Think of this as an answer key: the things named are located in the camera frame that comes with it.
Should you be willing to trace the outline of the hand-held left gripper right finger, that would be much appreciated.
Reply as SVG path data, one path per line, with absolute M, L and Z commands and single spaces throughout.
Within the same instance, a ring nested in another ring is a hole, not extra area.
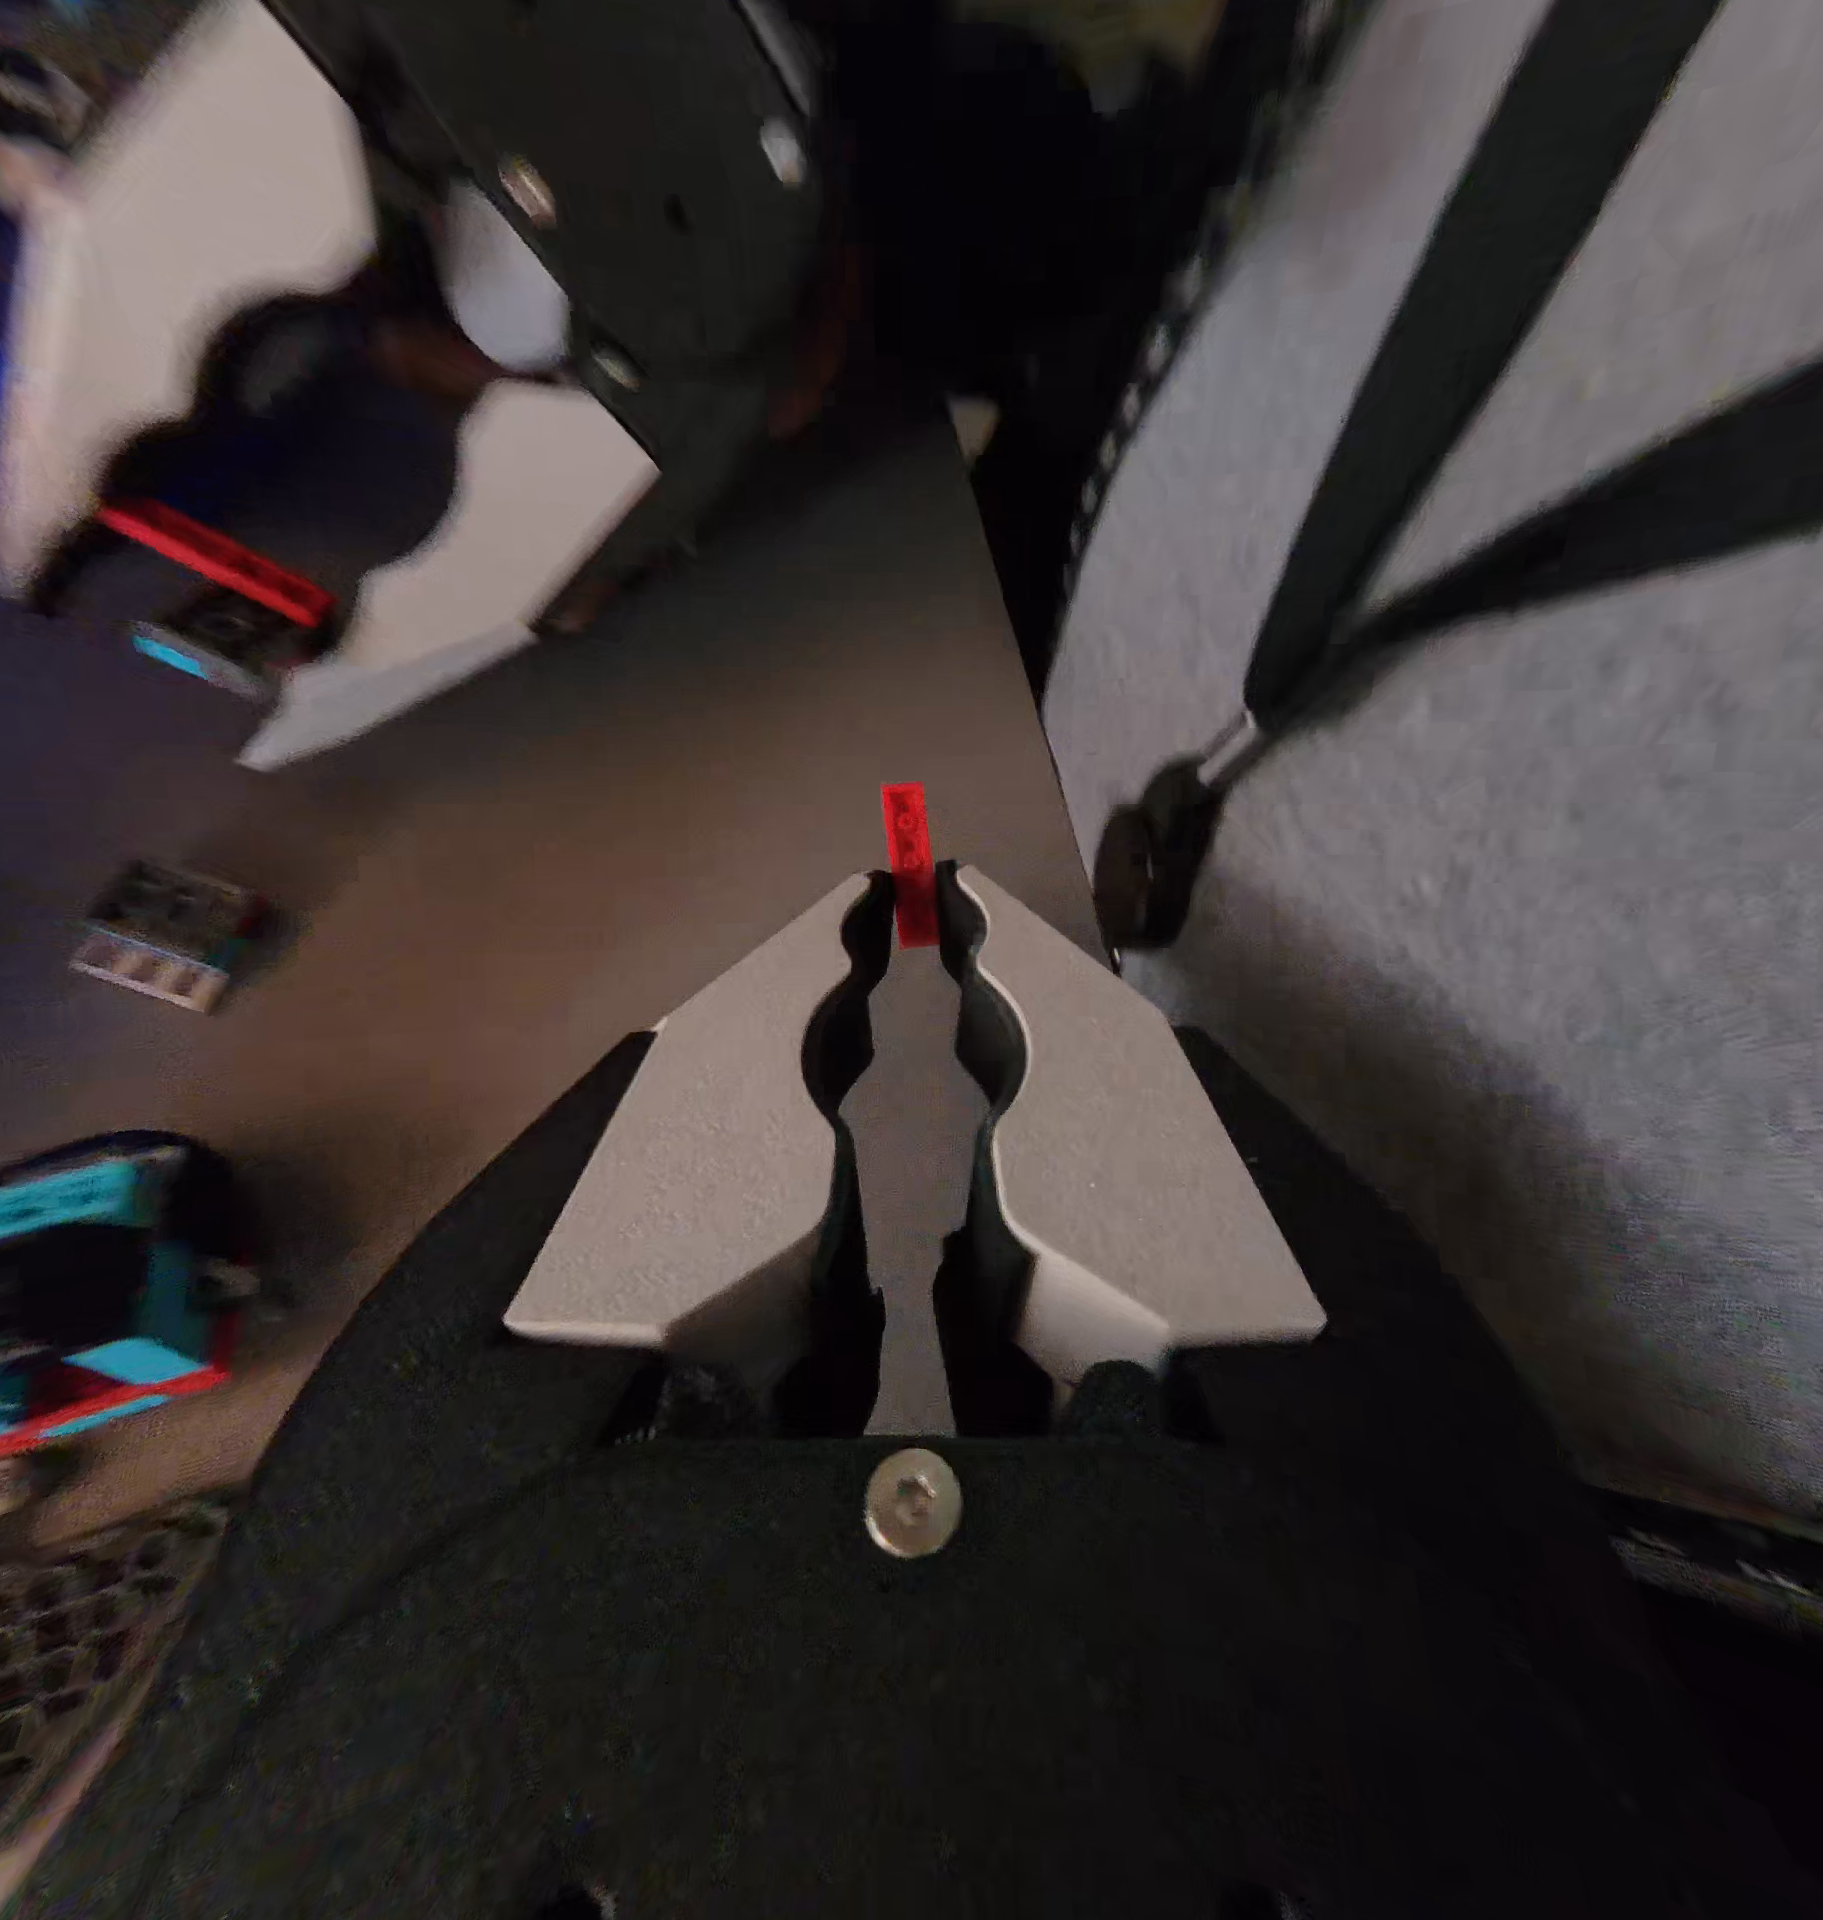
M 1320 1338 L 1325 1311 L 1164 1013 L 977 865 L 946 862 L 937 891 L 956 1056 L 986 1099 L 973 1333 L 1045 1381 Z

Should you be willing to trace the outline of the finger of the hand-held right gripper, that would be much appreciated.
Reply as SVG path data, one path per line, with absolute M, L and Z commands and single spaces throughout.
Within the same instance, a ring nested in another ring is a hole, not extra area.
M 80 158 L 31 186 L 0 390 L 0 596 L 26 600 L 117 452 L 195 407 L 264 301 L 341 289 L 378 238 L 351 111 L 258 2 L 199 11 Z
M 520 653 L 660 472 L 591 395 L 493 385 L 459 433 L 444 518 L 364 576 L 334 650 L 238 754 L 268 774 L 341 748 Z

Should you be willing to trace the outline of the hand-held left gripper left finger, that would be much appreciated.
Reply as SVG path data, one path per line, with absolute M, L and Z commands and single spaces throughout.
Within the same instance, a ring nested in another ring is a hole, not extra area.
M 849 876 L 660 1021 L 503 1311 L 518 1338 L 806 1353 L 862 1221 L 842 1108 L 873 1060 L 888 876 Z

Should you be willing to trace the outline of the red and teal brick assembly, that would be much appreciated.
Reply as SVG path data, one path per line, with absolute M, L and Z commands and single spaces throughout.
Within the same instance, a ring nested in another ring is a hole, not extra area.
M 95 525 L 199 582 L 165 616 L 130 622 L 142 661 L 270 708 L 337 641 L 334 594 L 215 528 L 139 500 L 100 505 Z

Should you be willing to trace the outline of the thin red plate brick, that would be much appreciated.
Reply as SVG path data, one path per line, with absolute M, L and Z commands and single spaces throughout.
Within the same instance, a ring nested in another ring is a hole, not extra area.
M 938 873 L 931 852 L 924 782 L 884 782 L 881 787 L 881 810 L 888 852 L 897 945 L 902 950 L 941 948 L 943 918 Z

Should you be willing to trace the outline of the teal and black brick block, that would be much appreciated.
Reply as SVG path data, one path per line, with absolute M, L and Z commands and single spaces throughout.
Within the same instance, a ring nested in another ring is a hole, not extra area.
M 167 1132 L 0 1171 L 0 1461 L 219 1391 L 258 1295 L 229 1160 Z

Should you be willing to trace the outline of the grey desk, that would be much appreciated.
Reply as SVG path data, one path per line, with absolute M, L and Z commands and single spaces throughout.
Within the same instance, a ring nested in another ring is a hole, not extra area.
M 780 493 L 584 634 L 246 774 L 169 668 L 0 645 L 0 1165 L 229 1160 L 299 1308 L 242 1382 L 107 1426 L 110 1521 L 255 1467 L 21 1916 L 987 1916 L 1129 1890 L 1120 1434 L 965 1437 L 935 1310 L 986 1099 L 941 948 L 850 1088 L 881 1388 L 938 1426 L 607 1432 L 709 1362 L 503 1326 L 654 1027 L 888 856 L 924 782 L 1111 966 L 946 421 Z M 272 900 L 207 1016 L 69 970 L 130 857 Z

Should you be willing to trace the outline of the black badge reel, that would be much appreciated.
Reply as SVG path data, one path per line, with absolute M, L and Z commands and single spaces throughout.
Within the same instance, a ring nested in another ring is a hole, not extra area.
M 1156 768 L 1139 795 L 1109 814 L 1090 889 L 1114 958 L 1179 939 L 1230 790 L 1264 751 L 1259 723 L 1243 710 L 1203 748 Z

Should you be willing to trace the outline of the person's black jacket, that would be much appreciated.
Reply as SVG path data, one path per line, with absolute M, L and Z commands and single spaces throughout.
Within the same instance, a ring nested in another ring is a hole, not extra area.
M 1114 114 L 1069 58 L 962 5 L 821 5 L 873 340 L 986 399 L 973 478 L 1035 701 L 1072 528 L 1167 276 L 1281 94 L 1302 5 L 1221 5 L 1201 66 Z

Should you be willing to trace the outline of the person's grey sweatshirt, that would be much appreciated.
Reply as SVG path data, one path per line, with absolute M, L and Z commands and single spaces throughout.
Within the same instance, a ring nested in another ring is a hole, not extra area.
M 1823 1524 L 1823 5 L 1710 5 L 1361 600 L 1131 982 L 1587 1475 Z

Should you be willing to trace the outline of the teal and grey brick plate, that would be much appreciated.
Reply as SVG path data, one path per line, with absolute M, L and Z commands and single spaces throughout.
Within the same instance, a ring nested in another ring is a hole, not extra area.
M 136 856 L 95 891 L 69 970 L 207 1016 L 275 924 L 272 900 L 255 889 Z

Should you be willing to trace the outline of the black studded plate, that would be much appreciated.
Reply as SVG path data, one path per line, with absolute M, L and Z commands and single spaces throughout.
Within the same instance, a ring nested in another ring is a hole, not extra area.
M 195 1497 L 0 1560 L 0 1851 L 179 1630 L 233 1505 Z

